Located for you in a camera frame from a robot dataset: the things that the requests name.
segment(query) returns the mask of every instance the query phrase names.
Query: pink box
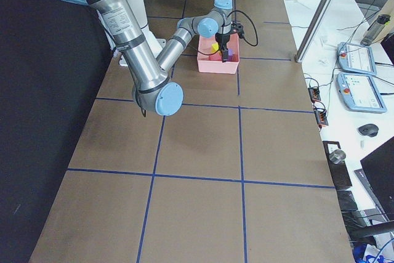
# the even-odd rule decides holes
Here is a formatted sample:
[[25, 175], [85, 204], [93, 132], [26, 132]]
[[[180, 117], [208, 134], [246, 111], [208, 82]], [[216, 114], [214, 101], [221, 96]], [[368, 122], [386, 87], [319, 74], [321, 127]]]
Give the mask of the pink box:
[[[200, 52], [211, 53], [212, 45], [215, 43], [215, 36], [211, 38], [199, 37], [198, 50]], [[233, 50], [232, 62], [210, 61], [208, 55], [197, 53], [198, 71], [208, 73], [235, 74], [239, 64], [239, 39], [237, 34], [230, 36], [227, 47]]]

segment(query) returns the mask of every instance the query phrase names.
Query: white table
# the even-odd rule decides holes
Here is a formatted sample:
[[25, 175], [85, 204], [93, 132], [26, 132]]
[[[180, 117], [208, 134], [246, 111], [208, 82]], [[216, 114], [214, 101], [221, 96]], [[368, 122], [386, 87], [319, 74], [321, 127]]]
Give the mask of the white table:
[[[298, 27], [309, 26], [320, 0], [284, 0], [284, 2], [298, 48], [307, 30]], [[354, 31], [354, 28], [341, 31], [338, 29], [358, 25], [363, 19], [364, 16], [354, 0], [334, 0], [302, 62], [304, 73], [308, 73], [320, 84], [329, 83], [336, 64], [337, 45], [342, 41], [348, 41]], [[368, 26], [367, 22], [360, 25], [352, 43], [360, 43]], [[372, 48], [376, 62], [391, 63], [380, 44], [373, 44]], [[337, 91], [335, 79], [338, 72], [339, 70], [334, 72], [335, 77], [331, 89], [329, 87], [320, 89], [322, 101], [327, 107], [329, 106], [329, 126], [322, 128], [321, 139], [338, 141], [342, 150], [345, 151], [346, 165], [353, 184], [351, 190], [359, 209], [375, 208], [374, 202], [358, 180], [354, 170], [361, 168], [361, 159], [394, 136], [394, 95], [383, 96], [388, 110], [386, 113], [348, 111]], [[377, 76], [394, 82], [394, 68], [377, 66]], [[374, 80], [380, 92], [394, 92], [393, 86], [378, 79]], [[358, 127], [367, 123], [374, 123], [379, 127], [376, 137], [361, 136], [357, 132]]]

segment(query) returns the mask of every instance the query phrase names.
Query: computer mouse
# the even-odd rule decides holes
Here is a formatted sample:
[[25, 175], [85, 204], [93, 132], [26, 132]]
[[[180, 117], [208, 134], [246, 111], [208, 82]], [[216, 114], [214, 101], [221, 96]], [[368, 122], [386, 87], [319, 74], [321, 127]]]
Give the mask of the computer mouse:
[[368, 123], [358, 128], [358, 132], [363, 136], [375, 137], [379, 128], [376, 124]]

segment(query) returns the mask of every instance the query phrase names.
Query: blue cable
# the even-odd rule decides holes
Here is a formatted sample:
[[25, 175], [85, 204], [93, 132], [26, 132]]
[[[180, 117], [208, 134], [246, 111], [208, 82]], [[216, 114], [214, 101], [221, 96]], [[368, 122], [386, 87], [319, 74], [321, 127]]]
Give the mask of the blue cable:
[[377, 258], [379, 258], [380, 254], [382, 254], [382, 251], [384, 250], [384, 248], [391, 242], [394, 241], [394, 238], [392, 238], [391, 240], [389, 240], [388, 242], [386, 242], [386, 244], [383, 246], [383, 248], [380, 249], [379, 253], [377, 253], [375, 259], [372, 261], [372, 263], [375, 263]]

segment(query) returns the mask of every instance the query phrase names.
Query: white screen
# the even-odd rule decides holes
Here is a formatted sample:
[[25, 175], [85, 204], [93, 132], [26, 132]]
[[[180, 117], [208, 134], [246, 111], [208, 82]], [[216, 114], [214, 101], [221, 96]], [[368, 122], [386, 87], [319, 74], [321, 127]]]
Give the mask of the white screen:
[[371, 72], [369, 51], [366, 47], [347, 45], [347, 61], [349, 68]]
[[357, 107], [380, 108], [367, 76], [345, 75], [345, 79]]

